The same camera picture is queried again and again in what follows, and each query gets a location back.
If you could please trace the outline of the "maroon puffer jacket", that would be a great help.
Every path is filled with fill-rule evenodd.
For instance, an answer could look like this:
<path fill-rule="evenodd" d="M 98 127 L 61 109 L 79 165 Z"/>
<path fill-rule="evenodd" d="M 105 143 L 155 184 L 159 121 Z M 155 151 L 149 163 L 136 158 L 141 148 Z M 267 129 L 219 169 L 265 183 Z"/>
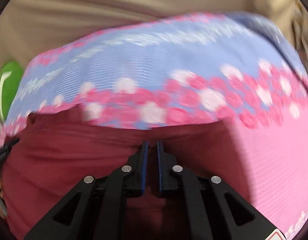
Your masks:
<path fill-rule="evenodd" d="M 127 202 L 128 239 L 169 239 L 183 224 L 175 203 L 159 197 L 157 156 L 164 150 L 200 177 L 218 175 L 250 200 L 247 175 L 230 122 L 118 129 L 83 121 L 79 107 L 57 114 L 31 114 L 2 170 L 7 222 L 17 239 L 27 232 L 83 177 L 109 175 L 126 164 L 143 141 L 150 146 L 146 193 Z"/>

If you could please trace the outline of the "green round pillow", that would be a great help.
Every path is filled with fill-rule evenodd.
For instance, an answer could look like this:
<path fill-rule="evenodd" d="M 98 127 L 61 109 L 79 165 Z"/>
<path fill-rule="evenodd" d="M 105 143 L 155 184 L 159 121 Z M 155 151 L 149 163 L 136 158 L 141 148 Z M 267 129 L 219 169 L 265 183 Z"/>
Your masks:
<path fill-rule="evenodd" d="M 24 70 L 16 62 L 10 61 L 0 70 L 0 120 L 5 121 L 18 91 Z"/>

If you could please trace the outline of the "pink blue floral bedsheet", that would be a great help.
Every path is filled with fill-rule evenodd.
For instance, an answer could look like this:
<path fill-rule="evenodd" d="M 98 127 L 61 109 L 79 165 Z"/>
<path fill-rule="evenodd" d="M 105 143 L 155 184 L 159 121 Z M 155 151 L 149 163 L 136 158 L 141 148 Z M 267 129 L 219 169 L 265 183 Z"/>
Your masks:
<path fill-rule="evenodd" d="M 250 202 L 294 239 L 308 220 L 308 74 L 267 18 L 195 13 L 101 30 L 32 59 L 0 146 L 31 114 L 79 107 L 93 126 L 230 122 Z"/>

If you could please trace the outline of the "beige fabric headboard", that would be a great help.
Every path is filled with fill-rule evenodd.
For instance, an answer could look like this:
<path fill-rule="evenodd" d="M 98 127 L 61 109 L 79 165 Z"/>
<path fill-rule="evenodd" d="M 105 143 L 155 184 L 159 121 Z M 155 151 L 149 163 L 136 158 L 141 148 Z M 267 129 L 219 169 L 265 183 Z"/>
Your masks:
<path fill-rule="evenodd" d="M 39 53 L 94 31 L 189 12 L 255 12 L 271 19 L 289 40 L 296 0 L 10 0 L 0 16 L 0 69 L 23 67 Z"/>

